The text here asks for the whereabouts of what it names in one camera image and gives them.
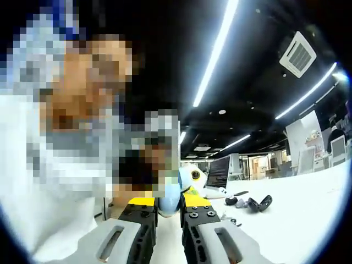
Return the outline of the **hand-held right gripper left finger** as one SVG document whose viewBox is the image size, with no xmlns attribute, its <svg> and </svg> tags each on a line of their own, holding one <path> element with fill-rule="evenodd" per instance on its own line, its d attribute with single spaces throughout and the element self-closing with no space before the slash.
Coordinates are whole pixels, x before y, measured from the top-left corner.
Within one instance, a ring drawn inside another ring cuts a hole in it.
<svg viewBox="0 0 352 264">
<path fill-rule="evenodd" d="M 119 218 L 82 237 L 82 263 L 149 263 L 156 244 L 158 200 L 130 201 Z"/>
</svg>

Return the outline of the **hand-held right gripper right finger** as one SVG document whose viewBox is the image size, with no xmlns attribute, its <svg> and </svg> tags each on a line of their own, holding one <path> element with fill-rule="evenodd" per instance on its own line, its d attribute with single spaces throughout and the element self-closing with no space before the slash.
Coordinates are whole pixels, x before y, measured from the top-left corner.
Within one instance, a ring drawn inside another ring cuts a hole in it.
<svg viewBox="0 0 352 264">
<path fill-rule="evenodd" d="M 211 203 L 184 193 L 180 199 L 182 245 L 187 263 L 263 263 L 259 244 Z"/>
</svg>

